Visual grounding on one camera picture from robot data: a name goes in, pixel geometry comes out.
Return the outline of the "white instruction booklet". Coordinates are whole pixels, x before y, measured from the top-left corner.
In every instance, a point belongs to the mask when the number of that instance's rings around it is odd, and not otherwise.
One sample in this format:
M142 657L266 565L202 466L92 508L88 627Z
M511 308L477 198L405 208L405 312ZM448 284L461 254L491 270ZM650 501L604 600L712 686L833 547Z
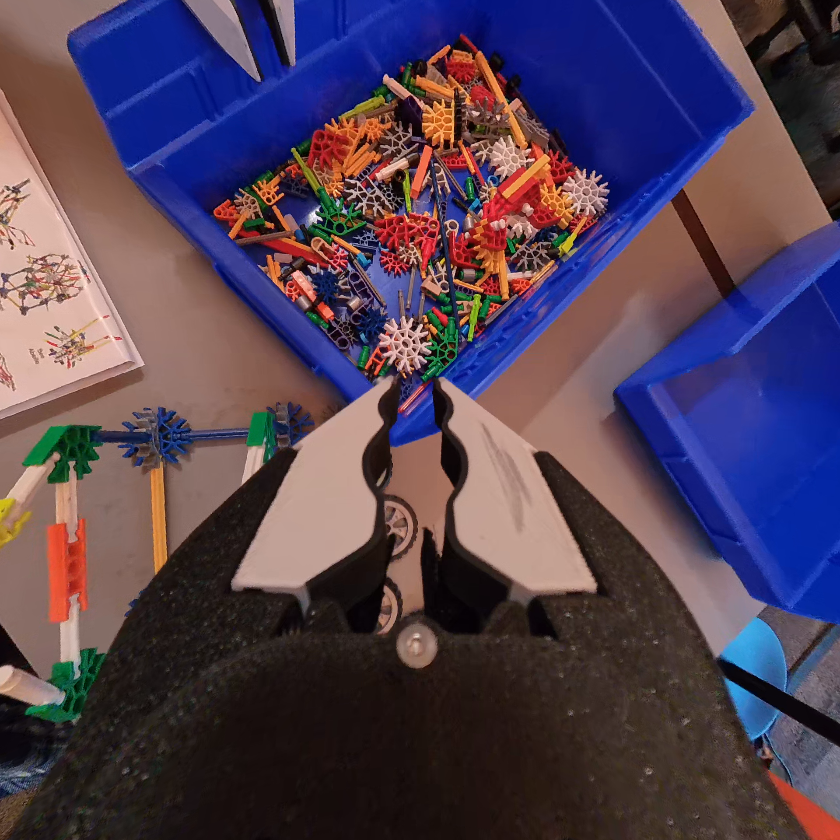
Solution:
M1 96L1 418L143 365Z

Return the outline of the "toy construction frame model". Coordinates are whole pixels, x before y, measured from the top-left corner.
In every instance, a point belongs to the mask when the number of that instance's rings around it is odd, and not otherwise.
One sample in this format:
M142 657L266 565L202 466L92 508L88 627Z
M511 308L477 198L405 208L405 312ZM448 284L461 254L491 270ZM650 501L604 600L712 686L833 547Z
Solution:
M96 425L47 429L23 460L24 472L2 499L13 498L32 511L43 487L55 496L55 521L46 531L49 621L59 626L59 661L46 680L11 665L2 667L2 695L28 705L26 714L53 722L76 721L99 675L105 654L82 648L81 614L88 609L87 523L79 514L78 485L92 471L104 445L150 478L154 571L169 557L165 516L165 468L178 466L198 443L244 440L243 481L277 451L297 445L313 429L310 413L293 402L279 402L253 413L248 426L194 429L178 412L162 406L133 413L122 430Z

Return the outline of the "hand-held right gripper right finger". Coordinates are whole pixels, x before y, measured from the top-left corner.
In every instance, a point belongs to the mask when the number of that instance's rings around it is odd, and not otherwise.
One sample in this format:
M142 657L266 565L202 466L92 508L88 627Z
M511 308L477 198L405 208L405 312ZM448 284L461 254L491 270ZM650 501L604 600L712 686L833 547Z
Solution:
M444 520L447 588L461 601L595 593L536 449L443 377L434 382L434 414L453 484Z

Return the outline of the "grey toy wheel black tyre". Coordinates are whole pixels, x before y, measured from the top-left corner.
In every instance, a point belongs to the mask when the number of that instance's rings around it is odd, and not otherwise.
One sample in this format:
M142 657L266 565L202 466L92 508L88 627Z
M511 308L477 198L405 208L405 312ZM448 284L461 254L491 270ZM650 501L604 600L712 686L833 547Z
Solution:
M387 635L393 630L403 614L403 599L399 587L394 580L387 576L383 586L380 612L377 619L375 633Z
M414 546L419 532L417 515L405 499L393 494L385 495L384 510L386 530L394 537L392 561L397 561Z

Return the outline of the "blue plastic bin with tag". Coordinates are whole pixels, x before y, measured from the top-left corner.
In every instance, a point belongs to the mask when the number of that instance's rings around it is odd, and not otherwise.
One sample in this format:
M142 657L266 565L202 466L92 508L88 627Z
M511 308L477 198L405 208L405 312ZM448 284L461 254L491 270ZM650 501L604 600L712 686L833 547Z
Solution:
M537 289L467 342L444 371L483 393L613 262L745 120L753 105L678 2L296 2L297 63L284 66L259 2L237 2L262 80L183 2L125 2L67 47L136 186L207 257L228 288L349 400L371 383L264 278L213 210L289 161L337 174L379 153L340 118L465 37L571 161L603 176L604 216Z

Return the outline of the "yellow toy clip connector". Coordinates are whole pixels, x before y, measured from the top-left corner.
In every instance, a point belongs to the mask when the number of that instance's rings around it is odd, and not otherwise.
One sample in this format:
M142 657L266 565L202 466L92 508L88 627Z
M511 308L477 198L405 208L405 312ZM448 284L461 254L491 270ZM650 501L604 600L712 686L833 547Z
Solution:
M1 548L16 539L31 516L15 499L1 499Z

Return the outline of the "light blue round stool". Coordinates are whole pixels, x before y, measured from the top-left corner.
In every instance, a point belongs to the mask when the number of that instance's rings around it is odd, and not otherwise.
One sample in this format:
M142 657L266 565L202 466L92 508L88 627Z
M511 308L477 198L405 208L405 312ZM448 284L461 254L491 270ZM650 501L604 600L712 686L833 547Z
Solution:
M745 626L721 657L774 688L787 690L788 668L781 641L762 619L755 617ZM747 737L751 742L759 741L781 713L729 679L724 679L724 684Z

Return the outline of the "black metal bar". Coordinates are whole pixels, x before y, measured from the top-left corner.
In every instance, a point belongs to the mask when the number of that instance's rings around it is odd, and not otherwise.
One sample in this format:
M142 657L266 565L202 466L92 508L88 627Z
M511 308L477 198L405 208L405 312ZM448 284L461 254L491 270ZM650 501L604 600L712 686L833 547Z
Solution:
M732 684L839 747L839 722L837 720L723 657L719 657L717 663L724 678Z

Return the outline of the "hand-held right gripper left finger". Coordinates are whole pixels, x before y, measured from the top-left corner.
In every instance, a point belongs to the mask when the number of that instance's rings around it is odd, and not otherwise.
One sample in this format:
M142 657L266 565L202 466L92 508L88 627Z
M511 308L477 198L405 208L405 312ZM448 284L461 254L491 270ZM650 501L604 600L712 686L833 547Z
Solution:
M385 377L294 447L234 591L368 597L382 586L391 555L380 480L399 395Z

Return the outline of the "pile of colourful toy pieces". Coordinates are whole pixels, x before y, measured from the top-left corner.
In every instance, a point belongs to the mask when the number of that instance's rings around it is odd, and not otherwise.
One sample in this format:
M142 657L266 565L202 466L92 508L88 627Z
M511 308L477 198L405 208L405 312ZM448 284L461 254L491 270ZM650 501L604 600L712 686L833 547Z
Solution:
M212 210L367 382L395 379L404 415L607 213L604 176L502 68L461 35Z

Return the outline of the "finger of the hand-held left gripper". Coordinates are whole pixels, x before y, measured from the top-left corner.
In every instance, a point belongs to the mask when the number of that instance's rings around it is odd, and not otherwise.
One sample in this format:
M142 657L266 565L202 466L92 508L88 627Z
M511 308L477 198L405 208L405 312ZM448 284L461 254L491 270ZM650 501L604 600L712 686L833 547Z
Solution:
M220 48L256 82L264 77L235 1L182 1Z
M297 64L296 11L294 1L259 1L280 62L285 67Z

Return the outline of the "orange plastic tote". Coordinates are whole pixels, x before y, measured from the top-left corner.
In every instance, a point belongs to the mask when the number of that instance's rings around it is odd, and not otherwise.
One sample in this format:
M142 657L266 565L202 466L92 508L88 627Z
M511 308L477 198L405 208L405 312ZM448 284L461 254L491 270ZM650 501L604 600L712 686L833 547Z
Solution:
M789 810L811 839L839 839L839 821L776 774L768 775Z

